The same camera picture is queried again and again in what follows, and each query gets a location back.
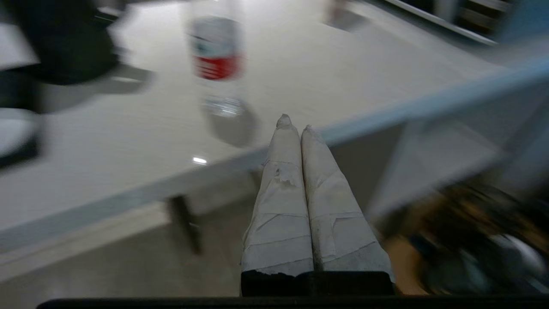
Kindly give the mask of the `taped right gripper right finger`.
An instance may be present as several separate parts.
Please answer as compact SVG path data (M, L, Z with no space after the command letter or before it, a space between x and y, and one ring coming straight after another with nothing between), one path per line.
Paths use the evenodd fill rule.
M363 215L348 180L321 135L301 135L302 172L311 229L314 295L380 297L395 294L392 263Z

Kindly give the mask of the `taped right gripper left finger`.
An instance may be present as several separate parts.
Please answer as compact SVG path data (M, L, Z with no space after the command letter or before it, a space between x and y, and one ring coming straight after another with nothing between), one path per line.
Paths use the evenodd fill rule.
M269 143L241 257L242 297L300 295L314 271L299 133L281 115Z

